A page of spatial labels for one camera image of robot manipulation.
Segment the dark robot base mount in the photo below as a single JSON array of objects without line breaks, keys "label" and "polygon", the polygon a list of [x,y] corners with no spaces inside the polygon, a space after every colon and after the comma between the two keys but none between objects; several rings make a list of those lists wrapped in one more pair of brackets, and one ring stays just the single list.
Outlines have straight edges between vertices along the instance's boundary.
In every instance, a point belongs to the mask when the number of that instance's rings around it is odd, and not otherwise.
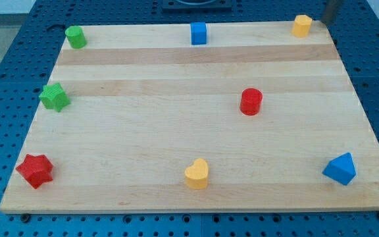
[{"label": "dark robot base mount", "polygon": [[163,11],[231,10],[232,0],[161,0]]}]

